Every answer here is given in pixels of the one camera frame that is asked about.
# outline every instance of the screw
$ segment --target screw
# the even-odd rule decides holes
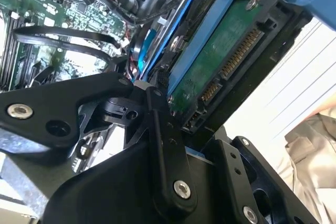
[[[179,40],[179,36],[176,36],[172,42],[172,44],[170,45],[170,51],[174,51],[176,49],[177,46],[177,42]]]
[[[174,190],[177,195],[183,199],[189,199],[191,195],[190,188],[188,184],[182,180],[175,181]]]
[[[174,98],[172,95],[168,97],[168,103],[171,104],[173,102]]]
[[[242,140],[243,140],[243,143],[244,143],[246,146],[249,146],[249,145],[250,145],[250,143],[249,143],[245,138],[243,138]]]
[[[245,10],[252,10],[254,7],[257,6],[257,3],[257,0],[250,0],[246,5]]]
[[[128,82],[125,79],[118,80],[121,84],[128,85]]]
[[[158,95],[158,96],[161,96],[161,92],[159,90],[154,90],[154,94]]]
[[[31,16],[31,11],[29,11],[29,10],[26,11],[24,16],[25,16],[25,18],[30,17]]]
[[[170,144],[177,145],[177,141],[176,141],[175,139],[173,139],[173,138],[170,138],[170,139],[169,139],[169,143],[170,143]]]
[[[27,105],[17,103],[9,106],[7,113],[13,118],[27,119],[33,115],[33,110]]]
[[[248,219],[250,223],[252,224],[258,223],[258,218],[251,208],[243,207],[243,212],[244,212],[246,219]]]

